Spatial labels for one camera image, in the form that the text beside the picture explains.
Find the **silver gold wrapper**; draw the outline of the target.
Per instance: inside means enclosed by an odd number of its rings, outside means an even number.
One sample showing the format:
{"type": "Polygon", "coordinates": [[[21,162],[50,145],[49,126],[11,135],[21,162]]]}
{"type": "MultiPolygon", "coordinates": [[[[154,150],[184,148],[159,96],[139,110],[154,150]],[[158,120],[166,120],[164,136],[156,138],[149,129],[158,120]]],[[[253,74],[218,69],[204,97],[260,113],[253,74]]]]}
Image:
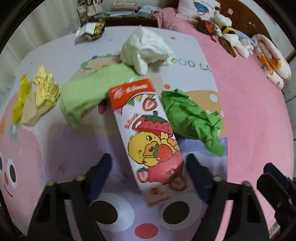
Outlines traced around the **silver gold wrapper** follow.
{"type": "Polygon", "coordinates": [[[82,27],[79,27],[76,31],[75,41],[85,37],[90,41],[94,41],[102,37],[105,31],[105,21],[103,19],[97,19],[94,22],[85,23],[82,27]]]}

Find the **wooden headboard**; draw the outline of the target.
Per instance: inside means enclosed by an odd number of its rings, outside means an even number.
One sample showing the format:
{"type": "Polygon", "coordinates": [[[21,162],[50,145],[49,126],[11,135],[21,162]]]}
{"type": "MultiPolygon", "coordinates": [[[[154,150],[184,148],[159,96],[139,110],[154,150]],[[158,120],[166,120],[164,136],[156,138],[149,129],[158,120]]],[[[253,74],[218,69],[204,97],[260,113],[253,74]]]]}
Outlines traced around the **wooden headboard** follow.
{"type": "Polygon", "coordinates": [[[277,25],[258,4],[254,3],[254,6],[251,6],[243,1],[218,1],[218,3],[220,13],[231,19],[232,27],[236,30],[240,30],[249,37],[262,34],[276,43],[271,34],[277,25]]]}

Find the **stack of books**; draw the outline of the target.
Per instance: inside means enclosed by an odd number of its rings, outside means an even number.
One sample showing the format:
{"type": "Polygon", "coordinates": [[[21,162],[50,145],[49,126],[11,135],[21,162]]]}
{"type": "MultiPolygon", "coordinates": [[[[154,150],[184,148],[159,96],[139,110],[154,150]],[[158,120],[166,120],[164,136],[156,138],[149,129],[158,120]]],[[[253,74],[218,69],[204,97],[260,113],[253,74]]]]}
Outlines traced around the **stack of books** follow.
{"type": "Polygon", "coordinates": [[[160,12],[162,8],[149,4],[138,4],[138,2],[115,1],[109,10],[102,15],[105,18],[136,18],[150,19],[154,13],[160,12]]]}

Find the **hanging handbags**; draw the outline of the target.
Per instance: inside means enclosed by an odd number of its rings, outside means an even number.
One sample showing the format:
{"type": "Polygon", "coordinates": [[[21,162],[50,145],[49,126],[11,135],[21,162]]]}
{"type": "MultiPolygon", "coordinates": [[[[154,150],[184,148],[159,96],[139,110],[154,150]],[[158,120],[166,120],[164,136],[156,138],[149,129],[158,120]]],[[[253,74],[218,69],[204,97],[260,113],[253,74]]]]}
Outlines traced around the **hanging handbags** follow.
{"type": "Polygon", "coordinates": [[[101,7],[101,0],[78,0],[77,1],[77,13],[81,25],[87,23],[95,15],[101,15],[103,13],[101,7]]]}

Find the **yellow plastic wrapper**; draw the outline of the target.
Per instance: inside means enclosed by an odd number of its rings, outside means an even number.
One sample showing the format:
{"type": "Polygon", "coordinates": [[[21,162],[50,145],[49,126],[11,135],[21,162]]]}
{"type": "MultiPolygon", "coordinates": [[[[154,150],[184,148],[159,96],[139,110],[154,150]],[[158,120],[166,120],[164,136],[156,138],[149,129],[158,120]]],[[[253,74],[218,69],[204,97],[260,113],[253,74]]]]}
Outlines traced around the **yellow plastic wrapper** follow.
{"type": "Polygon", "coordinates": [[[20,90],[18,92],[16,102],[13,105],[13,109],[11,111],[11,120],[14,125],[16,125],[22,117],[26,97],[28,94],[30,94],[31,90],[31,83],[28,80],[27,73],[25,73],[20,79],[20,90]]]}

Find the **beige small box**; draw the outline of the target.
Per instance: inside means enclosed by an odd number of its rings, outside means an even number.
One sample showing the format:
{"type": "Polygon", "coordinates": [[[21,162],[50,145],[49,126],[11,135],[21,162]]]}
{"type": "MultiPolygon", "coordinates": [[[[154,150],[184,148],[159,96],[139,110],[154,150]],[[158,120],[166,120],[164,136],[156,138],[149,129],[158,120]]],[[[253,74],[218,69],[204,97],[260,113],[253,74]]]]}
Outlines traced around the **beige small box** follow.
{"type": "Polygon", "coordinates": [[[27,127],[33,127],[39,121],[40,115],[37,113],[36,92],[31,92],[27,95],[23,106],[23,114],[21,124],[27,127]]]}

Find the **white floral curtain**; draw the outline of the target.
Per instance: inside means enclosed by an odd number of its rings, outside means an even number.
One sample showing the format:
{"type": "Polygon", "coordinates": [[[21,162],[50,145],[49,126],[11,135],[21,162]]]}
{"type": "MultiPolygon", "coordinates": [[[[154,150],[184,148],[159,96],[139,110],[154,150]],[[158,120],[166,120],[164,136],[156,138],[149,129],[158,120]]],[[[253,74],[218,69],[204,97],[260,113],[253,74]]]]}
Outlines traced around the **white floral curtain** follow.
{"type": "Polygon", "coordinates": [[[76,32],[78,1],[44,1],[12,34],[1,53],[1,75],[12,75],[33,49],[76,32]]]}

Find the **white tissue paper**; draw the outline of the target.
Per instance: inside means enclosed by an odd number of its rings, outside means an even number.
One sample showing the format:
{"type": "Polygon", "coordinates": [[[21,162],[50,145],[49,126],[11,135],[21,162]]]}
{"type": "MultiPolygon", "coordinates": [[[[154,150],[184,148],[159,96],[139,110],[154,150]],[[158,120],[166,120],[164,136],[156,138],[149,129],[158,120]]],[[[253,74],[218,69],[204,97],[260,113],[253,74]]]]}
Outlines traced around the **white tissue paper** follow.
{"type": "Polygon", "coordinates": [[[170,66],[175,60],[175,54],[162,37],[139,26],[123,44],[120,59],[132,66],[138,75],[146,75],[149,64],[161,61],[170,66]]]}

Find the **white cartoon pillow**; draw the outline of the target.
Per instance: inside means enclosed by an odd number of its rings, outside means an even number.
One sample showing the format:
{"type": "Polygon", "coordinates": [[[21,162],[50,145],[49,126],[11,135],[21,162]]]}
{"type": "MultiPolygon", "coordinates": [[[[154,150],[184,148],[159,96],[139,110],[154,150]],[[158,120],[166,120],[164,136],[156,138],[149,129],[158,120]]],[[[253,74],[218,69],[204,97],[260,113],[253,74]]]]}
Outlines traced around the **white cartoon pillow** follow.
{"type": "Polygon", "coordinates": [[[202,20],[212,21],[215,8],[220,8],[218,1],[213,0],[183,0],[179,1],[176,16],[184,20],[199,16],[202,20]]]}

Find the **strawberry duck carton box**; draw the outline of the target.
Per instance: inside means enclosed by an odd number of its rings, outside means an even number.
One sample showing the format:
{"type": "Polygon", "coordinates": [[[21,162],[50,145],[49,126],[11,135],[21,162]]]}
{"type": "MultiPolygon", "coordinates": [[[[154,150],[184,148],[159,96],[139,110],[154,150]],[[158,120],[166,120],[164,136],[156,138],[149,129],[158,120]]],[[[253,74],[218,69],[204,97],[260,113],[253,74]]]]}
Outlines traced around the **strawberry duck carton box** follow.
{"type": "Polygon", "coordinates": [[[149,79],[114,86],[109,100],[138,188],[149,206],[191,188],[180,148],[149,79]]]}

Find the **gold foil wrapper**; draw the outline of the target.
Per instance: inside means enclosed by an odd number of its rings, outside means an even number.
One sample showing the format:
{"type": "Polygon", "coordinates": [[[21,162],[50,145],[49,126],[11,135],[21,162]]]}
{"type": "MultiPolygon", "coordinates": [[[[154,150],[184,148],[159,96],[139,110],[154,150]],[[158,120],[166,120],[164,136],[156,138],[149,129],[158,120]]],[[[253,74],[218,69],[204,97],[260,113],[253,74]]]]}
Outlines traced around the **gold foil wrapper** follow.
{"type": "Polygon", "coordinates": [[[60,97],[60,88],[52,73],[48,73],[44,66],[37,70],[33,83],[37,86],[35,97],[37,114],[42,116],[56,105],[60,97]]]}

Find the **light green plastic bag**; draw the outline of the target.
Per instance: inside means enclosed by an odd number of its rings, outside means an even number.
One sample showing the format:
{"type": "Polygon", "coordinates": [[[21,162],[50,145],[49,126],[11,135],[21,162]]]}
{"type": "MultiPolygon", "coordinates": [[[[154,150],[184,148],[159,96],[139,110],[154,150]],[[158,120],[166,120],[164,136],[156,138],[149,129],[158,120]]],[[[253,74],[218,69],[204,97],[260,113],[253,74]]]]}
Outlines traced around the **light green plastic bag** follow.
{"type": "Polygon", "coordinates": [[[59,106],[71,126],[77,128],[81,118],[107,98],[107,92],[111,87],[141,78],[123,63],[106,66],[94,74],[63,84],[59,106]]]}

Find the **folded cartoon bear quilt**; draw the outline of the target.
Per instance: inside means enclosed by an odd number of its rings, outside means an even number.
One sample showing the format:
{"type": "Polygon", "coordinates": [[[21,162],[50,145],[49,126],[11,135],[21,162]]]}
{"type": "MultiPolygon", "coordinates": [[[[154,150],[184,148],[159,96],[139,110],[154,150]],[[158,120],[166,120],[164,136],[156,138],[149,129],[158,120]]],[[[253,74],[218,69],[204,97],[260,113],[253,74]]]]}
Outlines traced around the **folded cartoon bear quilt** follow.
{"type": "Polygon", "coordinates": [[[256,44],[254,56],[266,78],[277,88],[283,89],[285,81],[290,80],[292,76],[290,65],[285,57],[268,37],[256,34],[251,39],[256,44]]]}

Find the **pink bed blanket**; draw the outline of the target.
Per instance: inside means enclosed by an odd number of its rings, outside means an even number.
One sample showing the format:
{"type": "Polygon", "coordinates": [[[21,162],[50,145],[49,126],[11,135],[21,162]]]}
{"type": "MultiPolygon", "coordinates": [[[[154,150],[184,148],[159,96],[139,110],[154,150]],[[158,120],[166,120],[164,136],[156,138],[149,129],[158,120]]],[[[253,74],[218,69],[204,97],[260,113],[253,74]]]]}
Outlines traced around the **pink bed blanket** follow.
{"type": "Polygon", "coordinates": [[[193,36],[209,63],[226,121],[228,181],[255,185],[266,163],[292,178],[293,134],[281,90],[264,76],[253,57],[232,57],[176,12],[165,8],[156,19],[160,28],[193,36]]]}

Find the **dark green paper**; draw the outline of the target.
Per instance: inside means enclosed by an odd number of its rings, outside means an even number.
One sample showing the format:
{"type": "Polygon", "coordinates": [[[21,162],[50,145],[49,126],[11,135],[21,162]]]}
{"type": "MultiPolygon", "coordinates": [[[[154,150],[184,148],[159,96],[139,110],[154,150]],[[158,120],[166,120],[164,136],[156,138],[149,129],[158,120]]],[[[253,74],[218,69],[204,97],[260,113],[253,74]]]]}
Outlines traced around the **dark green paper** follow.
{"type": "Polygon", "coordinates": [[[209,152],[217,156],[225,154],[227,148],[218,136],[222,120],[217,112],[207,113],[179,89],[162,91],[161,102],[174,133],[200,140],[209,152]]]}

